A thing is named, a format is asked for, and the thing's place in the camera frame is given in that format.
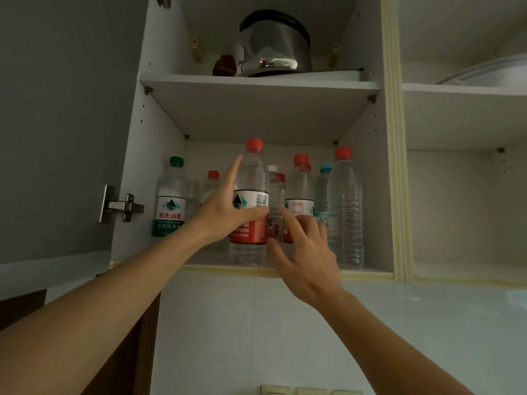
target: stainless steel kettle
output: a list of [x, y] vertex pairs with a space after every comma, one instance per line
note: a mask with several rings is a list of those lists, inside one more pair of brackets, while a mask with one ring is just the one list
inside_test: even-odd
[[236, 76], [312, 72], [310, 45], [309, 33], [298, 20], [261, 9], [242, 21], [230, 53], [236, 62]]

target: barcode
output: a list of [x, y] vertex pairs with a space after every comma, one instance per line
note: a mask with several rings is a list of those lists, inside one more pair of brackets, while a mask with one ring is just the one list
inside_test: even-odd
[[267, 194], [266, 195], [261, 195], [261, 194], [257, 194], [256, 195], [256, 206], [266, 206], [267, 204]]

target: bottle label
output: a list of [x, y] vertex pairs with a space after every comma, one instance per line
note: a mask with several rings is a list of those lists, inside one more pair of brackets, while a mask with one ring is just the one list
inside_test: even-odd
[[317, 219], [318, 224], [323, 224], [328, 227], [328, 213], [327, 212], [317, 212], [315, 213], [315, 218]]
[[155, 220], [152, 229], [154, 237], [165, 237], [176, 231], [185, 222], [185, 198], [158, 197]]
[[[286, 203], [284, 205], [289, 212], [293, 214], [293, 216], [297, 215], [311, 215], [313, 216], [313, 213], [315, 211], [315, 201], [312, 199], [286, 199]], [[283, 242], [292, 244], [293, 238], [291, 237], [291, 234], [287, 232], [287, 226], [284, 222], [284, 228], [282, 229], [282, 240]]]
[[[269, 194], [263, 191], [236, 190], [232, 202], [237, 209], [268, 206]], [[267, 240], [267, 216], [248, 222], [231, 233], [230, 242], [241, 244], [265, 244]]]

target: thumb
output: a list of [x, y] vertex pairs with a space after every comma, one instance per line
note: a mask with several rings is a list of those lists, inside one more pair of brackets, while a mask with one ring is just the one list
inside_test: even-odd
[[238, 209], [240, 223], [254, 222], [269, 213], [267, 206], [255, 206], [254, 208]]
[[267, 258], [273, 261], [278, 274], [285, 279], [293, 269], [293, 263], [287, 259], [284, 250], [275, 239], [267, 239]]

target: forearm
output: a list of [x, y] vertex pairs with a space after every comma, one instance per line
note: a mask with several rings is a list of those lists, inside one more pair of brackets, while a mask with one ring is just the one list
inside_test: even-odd
[[319, 308], [377, 395], [472, 394], [348, 292]]
[[174, 272], [202, 245], [183, 225], [155, 247], [0, 333], [9, 394], [81, 393]]

